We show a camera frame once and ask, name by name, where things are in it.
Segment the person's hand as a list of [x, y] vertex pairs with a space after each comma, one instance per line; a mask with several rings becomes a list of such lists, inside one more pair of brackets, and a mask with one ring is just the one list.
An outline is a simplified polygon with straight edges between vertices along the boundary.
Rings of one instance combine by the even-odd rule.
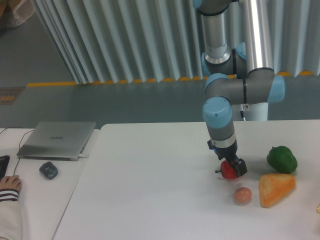
[[22, 188], [22, 181], [19, 175], [4, 176], [0, 180], [0, 190], [14, 190], [18, 193]]

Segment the cream sleeved forearm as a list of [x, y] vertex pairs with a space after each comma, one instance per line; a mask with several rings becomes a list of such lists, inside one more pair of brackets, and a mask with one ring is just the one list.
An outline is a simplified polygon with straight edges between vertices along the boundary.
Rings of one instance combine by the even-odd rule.
[[15, 189], [0, 190], [0, 239], [22, 239], [22, 216], [18, 201], [19, 193]]

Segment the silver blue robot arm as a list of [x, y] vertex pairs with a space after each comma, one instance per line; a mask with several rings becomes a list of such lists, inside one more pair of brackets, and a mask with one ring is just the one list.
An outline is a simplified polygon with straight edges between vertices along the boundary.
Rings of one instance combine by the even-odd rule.
[[274, 71], [267, 2], [239, 1], [245, 41], [236, 48], [228, 46], [226, 36], [225, 14], [230, 1], [195, 0], [192, 4], [201, 15], [205, 44], [201, 65], [207, 75], [202, 107], [210, 136], [207, 144], [241, 177], [247, 167], [237, 157], [232, 106], [280, 102], [285, 96], [284, 78]]

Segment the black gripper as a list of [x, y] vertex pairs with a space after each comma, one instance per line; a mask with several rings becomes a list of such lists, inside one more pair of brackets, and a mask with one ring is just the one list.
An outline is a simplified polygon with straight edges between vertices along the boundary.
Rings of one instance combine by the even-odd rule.
[[246, 162], [242, 158], [236, 159], [238, 150], [238, 144], [236, 140], [228, 147], [217, 147], [212, 144], [211, 140], [207, 141], [207, 145], [210, 150], [215, 152], [219, 160], [225, 158], [225, 161], [235, 170], [237, 177], [241, 177], [248, 172]]

